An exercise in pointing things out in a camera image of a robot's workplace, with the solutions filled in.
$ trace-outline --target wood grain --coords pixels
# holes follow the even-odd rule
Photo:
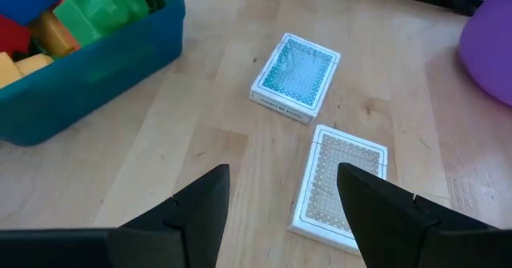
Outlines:
[[[117,226],[221,162],[218,267],[364,267],[286,230],[314,125],[249,101],[285,32],[343,60],[315,122],[389,148],[389,180],[512,227],[512,109],[456,58],[467,18],[409,0],[186,0],[179,60],[46,143],[0,143],[0,227]]]

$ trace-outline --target blue plastic bin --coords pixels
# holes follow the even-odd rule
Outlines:
[[[39,144],[182,52],[184,0],[0,89],[0,140]]]

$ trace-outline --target deck of cards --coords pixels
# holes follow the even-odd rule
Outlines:
[[[386,179],[386,147],[318,125],[289,230],[359,254],[336,185],[341,162]]]
[[[329,88],[340,53],[286,33],[250,89],[250,99],[310,124]]]

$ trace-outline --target yellow toy block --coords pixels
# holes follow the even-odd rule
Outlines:
[[[67,28],[47,10],[28,25],[30,32],[49,54],[64,57],[75,50],[73,37]]]
[[[22,74],[6,52],[0,53],[0,89],[21,79]]]
[[[53,62],[54,60],[51,57],[44,54],[37,54],[20,60],[16,62],[15,65],[23,76],[27,76],[28,74],[33,73]]]

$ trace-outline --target wooden surface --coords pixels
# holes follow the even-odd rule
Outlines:
[[[0,143],[0,227],[117,226],[221,162],[218,267],[363,267],[286,231],[314,126],[248,100],[283,33],[343,54],[317,123],[389,147],[390,180],[512,228],[512,109],[455,57],[467,18],[409,0],[186,0],[183,56],[36,147]]]

